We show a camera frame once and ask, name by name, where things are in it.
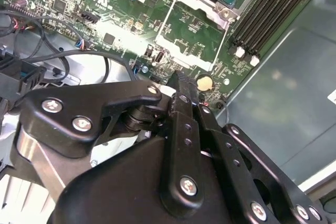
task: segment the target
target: wire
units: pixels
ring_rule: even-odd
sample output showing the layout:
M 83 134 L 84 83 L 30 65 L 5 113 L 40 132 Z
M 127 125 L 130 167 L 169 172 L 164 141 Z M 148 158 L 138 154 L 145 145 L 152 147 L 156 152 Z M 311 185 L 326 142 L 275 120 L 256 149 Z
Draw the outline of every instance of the wire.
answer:
M 45 37 L 44 42 L 47 45 L 47 47 L 51 51 L 53 51 L 55 54 L 59 52 L 59 50 L 50 43 L 50 41 L 47 39 L 47 37 Z M 56 78 L 56 79 L 46 79 L 45 78 L 43 80 L 43 82 L 46 82 L 46 83 L 57 83 L 57 82 L 63 81 L 69 75 L 69 73 L 70 73 L 70 64 L 69 64 L 68 60 L 65 57 L 61 57 L 61 58 L 59 58 L 59 60 L 62 62 L 63 67 L 64 67 L 64 76 L 62 76 L 60 78 Z
M 0 38 L 5 37 L 15 31 L 14 26 L 16 25 L 16 23 L 12 17 L 10 18 L 11 18 L 10 25 L 8 27 L 2 27 L 0 29 Z
M 105 83 L 109 74 L 110 74 L 110 64 L 109 64 L 109 59 L 104 57 L 104 62 L 105 62 L 105 75 L 103 79 L 101 80 L 100 83 Z
M 46 60 L 56 59 L 56 58 L 65 57 L 65 56 L 72 56 L 72 55 L 97 55 L 97 56 L 102 56 L 108 59 L 112 59 L 126 68 L 126 71 L 129 74 L 132 81 L 137 80 L 129 64 L 119 55 L 111 54 L 109 52 L 71 50 L 71 51 L 59 52 L 56 54 L 42 56 L 42 57 L 30 58 L 30 59 L 27 59 L 26 61 L 30 63 L 36 63 L 40 61 L 46 61 Z
M 224 111 L 226 113 L 225 124 L 224 125 L 228 124 L 230 115 L 229 115 L 229 108 L 228 108 L 226 102 L 224 102 L 222 100 L 218 100 L 218 101 L 216 101 L 216 103 L 221 103 L 221 105 L 223 105 L 223 110 L 221 111 L 221 113 L 224 112 Z

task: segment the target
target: small chip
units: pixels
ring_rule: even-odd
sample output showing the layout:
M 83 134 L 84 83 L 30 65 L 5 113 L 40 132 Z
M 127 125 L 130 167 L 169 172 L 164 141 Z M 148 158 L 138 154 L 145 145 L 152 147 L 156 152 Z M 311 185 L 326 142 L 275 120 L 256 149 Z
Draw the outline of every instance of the small chip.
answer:
M 108 45 L 112 46 L 114 40 L 115 40 L 115 36 L 110 35 L 110 34 L 105 34 L 104 39 L 103 39 L 103 42 L 104 42 L 105 44 L 108 44 Z
M 141 22 L 135 22 L 134 26 L 137 30 L 143 29 L 143 24 Z
M 66 6 L 67 4 L 63 2 L 62 0 L 55 0 L 54 2 L 54 10 L 60 13 L 64 13 Z
M 142 14 L 142 15 L 140 16 L 140 20 L 141 20 L 142 23 L 145 23 L 146 20 L 147 20 L 147 16 L 146 16 L 146 14 Z

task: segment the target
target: hole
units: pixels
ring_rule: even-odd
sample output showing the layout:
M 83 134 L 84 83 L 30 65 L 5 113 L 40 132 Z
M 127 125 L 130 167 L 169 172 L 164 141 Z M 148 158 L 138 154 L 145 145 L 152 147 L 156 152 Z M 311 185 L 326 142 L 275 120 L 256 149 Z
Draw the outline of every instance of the hole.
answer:
M 164 119 L 158 119 L 156 124 L 157 126 L 161 127 L 164 124 L 165 120 Z
M 152 94 L 157 94 L 157 90 L 155 87 L 149 86 L 148 91 L 151 92 Z
M 184 140 L 184 143 L 186 144 L 186 146 L 191 146 L 193 144 L 189 138 L 186 138 Z
M 207 107 L 203 106 L 203 111 L 207 114 L 210 114 L 210 109 L 208 109 Z
M 186 123 L 184 126 L 185 126 L 185 128 L 186 128 L 188 131 L 191 130 L 191 126 L 190 126 L 189 124 Z
M 184 95 L 180 95 L 180 99 L 182 101 L 184 101 L 185 103 L 188 103 L 188 101 L 189 101 L 189 99 L 186 96 L 184 96 Z
M 257 187 L 265 205 L 268 205 L 271 201 L 271 194 L 269 193 L 269 190 L 267 189 L 265 184 L 263 182 L 261 182 L 261 180 L 254 179 L 253 182 L 254 182 L 254 184 L 256 184 L 256 187 Z
M 233 163 L 236 165 L 236 166 L 238 166 L 238 167 L 240 167 L 240 162 L 238 161 L 238 160 L 233 160 Z
M 251 163 L 251 161 L 242 152 L 240 152 L 240 155 L 242 156 L 247 169 L 251 170 L 252 169 L 252 163 Z
M 239 130 L 236 127 L 231 126 L 231 130 L 233 131 L 233 133 L 239 135 Z

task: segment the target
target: black connector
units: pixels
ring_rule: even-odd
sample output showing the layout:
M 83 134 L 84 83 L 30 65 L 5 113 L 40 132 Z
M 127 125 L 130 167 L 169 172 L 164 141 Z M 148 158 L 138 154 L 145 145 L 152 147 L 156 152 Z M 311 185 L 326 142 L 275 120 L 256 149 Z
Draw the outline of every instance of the black connector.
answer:
M 159 52 L 157 56 L 155 57 L 155 61 L 159 63 L 162 60 L 163 56 L 164 56 L 164 52 Z
M 44 67 L 27 63 L 9 53 L 0 56 L 0 132 L 4 115 L 42 82 L 45 72 Z
M 97 23 L 100 20 L 100 16 L 87 12 L 86 10 L 82 11 L 80 16 L 90 23 Z
M 134 74 L 139 73 L 141 69 L 141 62 L 139 62 L 138 60 L 135 61 L 135 63 L 133 64 L 132 70 Z
M 161 78 L 158 77 L 158 76 L 155 76 L 153 74 L 149 77 L 149 79 L 151 79 L 151 81 L 154 81 L 155 83 L 160 83 L 161 82 Z
M 144 53 L 144 56 L 151 58 L 152 54 L 153 54 L 153 48 L 150 45 L 148 45 L 146 52 Z

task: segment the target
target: cable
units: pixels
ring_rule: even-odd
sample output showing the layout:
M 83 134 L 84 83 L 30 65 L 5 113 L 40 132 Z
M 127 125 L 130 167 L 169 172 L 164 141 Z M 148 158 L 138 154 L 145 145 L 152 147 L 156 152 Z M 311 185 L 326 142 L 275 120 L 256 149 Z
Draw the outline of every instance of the cable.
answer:
M 222 100 L 218 100 L 218 101 L 216 101 L 216 103 L 221 103 L 221 105 L 223 105 L 223 111 L 225 111 L 225 113 L 226 113 L 226 118 L 225 118 L 225 124 L 224 125 L 228 124 L 230 115 L 229 115 L 229 108 L 228 108 L 226 102 L 224 102 Z
M 47 39 L 47 37 L 45 37 L 44 39 L 45 44 L 47 45 L 47 47 L 53 51 L 55 54 L 57 54 L 59 52 L 59 50 L 54 47 L 50 41 Z M 68 60 L 65 57 L 61 57 L 59 58 L 59 60 L 62 62 L 63 66 L 64 66 L 64 76 L 60 77 L 60 78 L 56 78 L 56 79 L 44 79 L 43 82 L 46 83 L 57 83 L 60 81 L 63 81 L 70 73 L 70 64 L 68 62 Z
M 40 61 L 46 61 L 46 60 L 56 59 L 56 58 L 65 57 L 65 56 L 72 56 L 72 55 L 97 55 L 97 56 L 102 56 L 108 59 L 112 59 L 126 68 L 126 71 L 129 74 L 132 81 L 137 80 L 129 64 L 120 56 L 111 54 L 109 52 L 71 50 L 71 51 L 59 52 L 57 54 L 52 54 L 52 55 L 47 55 L 47 56 L 42 56 L 42 57 L 30 58 L 30 59 L 27 59 L 26 61 L 30 63 L 36 63 Z
M 66 22 L 64 22 L 64 21 L 62 21 L 62 20 L 60 20 L 58 18 L 53 18 L 53 17 L 49 17 L 49 16 L 31 17 L 31 16 L 28 16 L 28 15 L 25 15 L 25 14 L 21 14 L 21 13 L 17 13 L 17 12 L 12 12 L 12 11 L 9 11 L 9 10 L 0 10 L 0 14 L 8 15 L 10 17 L 14 16 L 14 17 L 20 17 L 20 18 L 27 19 L 28 21 L 25 22 L 24 24 L 27 24 L 29 22 L 33 22 L 35 25 L 37 25 L 40 28 L 40 34 L 44 34 L 44 29 L 43 29 L 41 23 L 38 22 L 38 20 L 43 20 L 43 19 L 55 20 L 55 21 L 59 22 L 60 24 L 63 24 L 64 26 L 66 26 L 69 30 L 71 30 L 73 33 L 75 33 L 76 36 L 78 36 L 79 40 L 81 41 L 81 47 L 80 47 L 80 49 L 84 50 L 85 42 L 84 42 L 83 37 L 72 26 L 70 26 L 69 24 L 67 24 Z M 40 41 L 39 41 L 36 49 L 34 50 L 34 54 L 32 54 L 29 57 L 34 56 L 36 54 L 36 52 L 39 51 L 39 49 L 41 48 L 41 45 L 43 43 L 43 39 L 44 39 L 44 36 L 41 35 L 41 39 L 40 39 Z
M 10 25 L 0 30 L 0 38 L 5 37 L 15 31 L 15 19 L 11 18 Z
M 105 62 L 105 75 L 103 79 L 101 80 L 100 83 L 105 83 L 109 74 L 110 74 L 110 64 L 109 64 L 109 59 L 104 57 L 104 62 Z

